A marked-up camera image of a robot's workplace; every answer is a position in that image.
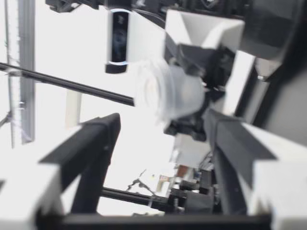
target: wire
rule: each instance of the wire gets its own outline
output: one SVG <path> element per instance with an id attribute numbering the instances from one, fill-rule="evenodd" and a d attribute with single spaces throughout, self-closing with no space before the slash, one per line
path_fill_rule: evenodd
<path id="1" fill-rule="evenodd" d="M 126 191 L 129 191 L 134 185 L 139 184 L 140 188 L 145 188 L 146 190 L 148 190 L 151 194 L 153 194 L 155 196 L 155 193 L 150 189 L 150 187 L 148 187 L 146 184 L 144 184 L 140 180 L 140 177 L 144 174 L 144 172 L 146 172 L 146 170 L 147 169 L 145 169 L 143 172 L 141 172 L 139 177 L 137 179 L 135 179 L 131 184 L 128 185 L 128 188 L 126 189 Z"/>
<path id="2" fill-rule="evenodd" d="M 219 2 L 218 0 L 213 0 L 212 2 L 210 2 L 209 4 L 205 3 L 204 0 L 201 0 L 202 4 L 204 5 L 204 7 L 206 9 L 212 9 L 214 6 L 216 6 L 216 4 Z"/>
<path id="3" fill-rule="evenodd" d="M 11 117 L 11 112 L 9 111 L 7 114 L 6 114 L 6 116 L 0 121 L 0 128 L 4 125 L 4 124 L 6 124 L 6 123 L 8 123 L 9 121 L 10 121 L 10 117 Z"/>
<path id="4" fill-rule="evenodd" d="M 204 167 L 205 163 L 209 163 L 210 160 L 211 160 L 211 158 L 212 158 L 212 152 L 211 152 L 211 150 L 210 150 L 210 151 L 207 152 L 207 154 L 206 154 L 206 156 L 204 157 L 204 159 L 200 162 L 200 164 L 199 164 L 199 170 L 201 170 L 201 169 Z"/>
<path id="5" fill-rule="evenodd" d="M 163 18 L 161 18 L 158 14 L 155 13 L 151 13 L 149 11 L 144 11 L 144 10 L 140 10 L 140 9 L 133 9 L 134 11 L 138 12 L 138 13 L 143 13 L 143 14 L 147 14 L 150 16 L 155 17 L 156 19 L 159 19 L 160 21 L 162 21 L 163 23 L 165 23 L 165 20 Z"/>

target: metal frame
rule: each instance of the metal frame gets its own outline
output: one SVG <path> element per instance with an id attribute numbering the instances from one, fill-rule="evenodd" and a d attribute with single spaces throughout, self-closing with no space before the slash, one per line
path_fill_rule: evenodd
<path id="1" fill-rule="evenodd" d="M 35 0 L 18 0 L 20 66 L 35 69 Z M 31 141 L 35 139 L 35 82 L 20 78 L 20 98 L 22 105 L 21 128 Z M 23 144 L 29 142 L 23 137 Z"/>
<path id="2" fill-rule="evenodd" d="M 35 0 L 5 1 L 7 61 L 34 69 Z M 31 79 L 9 79 L 12 147 L 35 138 L 35 85 Z"/>
<path id="3" fill-rule="evenodd" d="M 38 229 L 53 230 L 270 230 L 268 216 L 166 215 L 102 217 L 98 214 L 43 217 Z"/>

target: bright background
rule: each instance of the bright background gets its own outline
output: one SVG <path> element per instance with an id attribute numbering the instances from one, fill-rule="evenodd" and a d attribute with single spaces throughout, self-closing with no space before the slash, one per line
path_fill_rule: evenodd
<path id="1" fill-rule="evenodd" d="M 0 61 L 6 62 L 4 0 L 0 0 Z M 81 6 L 72 13 L 51 11 L 45 1 L 36 1 L 35 70 L 128 96 L 134 95 L 138 64 L 127 73 L 104 73 L 106 59 L 106 11 Z M 9 110 L 7 77 L 0 75 L 0 118 Z M 35 85 L 35 135 L 53 138 L 65 129 L 67 93 L 64 88 L 43 83 Z M 105 186 L 125 190 L 147 169 L 154 174 L 169 173 L 174 139 L 150 125 L 134 107 L 90 95 L 82 95 L 80 121 L 120 113 L 121 133 L 113 152 Z M 10 125 L 0 129 L 1 153 L 11 147 Z M 147 207 L 101 199 L 98 211 L 105 215 L 131 215 L 149 211 Z"/>

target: clear plastic cup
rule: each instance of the clear plastic cup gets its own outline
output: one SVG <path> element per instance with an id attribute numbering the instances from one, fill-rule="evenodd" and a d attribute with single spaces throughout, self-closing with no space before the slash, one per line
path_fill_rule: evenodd
<path id="1" fill-rule="evenodd" d="M 158 122 L 169 122 L 198 111 L 204 100 L 199 77 L 188 76 L 178 66 L 164 60 L 140 65 L 135 105 L 152 114 Z"/>

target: metal shaft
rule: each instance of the metal shaft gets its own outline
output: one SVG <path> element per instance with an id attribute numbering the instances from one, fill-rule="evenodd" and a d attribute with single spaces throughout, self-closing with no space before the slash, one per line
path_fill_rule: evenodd
<path id="1" fill-rule="evenodd" d="M 7 72 L 9 69 L 14 69 L 16 71 L 19 71 L 23 77 L 34 79 L 36 81 L 60 86 L 66 89 L 78 91 L 78 92 L 89 94 L 89 95 L 96 96 L 96 97 L 101 97 L 101 98 L 111 100 L 117 103 L 134 106 L 132 97 L 128 97 L 128 96 L 121 95 L 118 93 L 114 93 L 114 92 L 98 89 L 95 87 L 79 84 L 73 81 L 56 78 L 56 77 L 53 77 L 47 74 L 29 71 L 29 70 L 26 70 L 26 69 L 23 69 L 17 66 L 11 66 L 11 65 L 0 62 L 0 70 Z"/>

